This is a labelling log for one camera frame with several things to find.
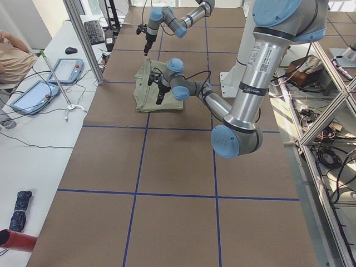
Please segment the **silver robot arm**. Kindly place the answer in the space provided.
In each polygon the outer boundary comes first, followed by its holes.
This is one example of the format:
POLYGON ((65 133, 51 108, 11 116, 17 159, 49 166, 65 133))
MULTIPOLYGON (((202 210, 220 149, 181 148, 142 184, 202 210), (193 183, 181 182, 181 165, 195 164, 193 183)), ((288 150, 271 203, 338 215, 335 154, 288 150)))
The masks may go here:
POLYGON ((144 47, 144 55, 147 56, 153 43, 156 41, 159 27, 164 23, 173 34, 178 38, 183 38, 187 33, 187 29, 198 22, 200 19, 209 17, 214 10, 215 1, 196 1, 199 6, 189 14, 178 19, 171 7, 152 7, 149 15, 148 23, 137 26, 136 34, 145 34, 146 44, 144 47))
POLYGON ((169 60, 163 72, 152 71, 147 84, 158 85, 157 104, 169 92, 178 101, 198 97, 221 121, 211 132, 211 144, 219 156, 229 159, 252 153, 263 142, 255 116, 275 69, 290 45, 312 43, 324 37, 327 13, 327 1, 256 1, 251 8, 255 41, 232 105, 215 93, 208 82, 187 79, 179 58, 169 60))

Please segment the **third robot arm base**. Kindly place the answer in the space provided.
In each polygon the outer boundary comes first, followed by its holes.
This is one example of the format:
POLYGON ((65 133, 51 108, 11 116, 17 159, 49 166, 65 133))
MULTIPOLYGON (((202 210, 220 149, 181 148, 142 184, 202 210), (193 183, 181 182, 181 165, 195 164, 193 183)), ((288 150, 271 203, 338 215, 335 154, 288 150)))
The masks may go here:
POLYGON ((336 61, 339 67, 355 68, 355 39, 345 49, 343 48, 330 48, 333 60, 336 61))

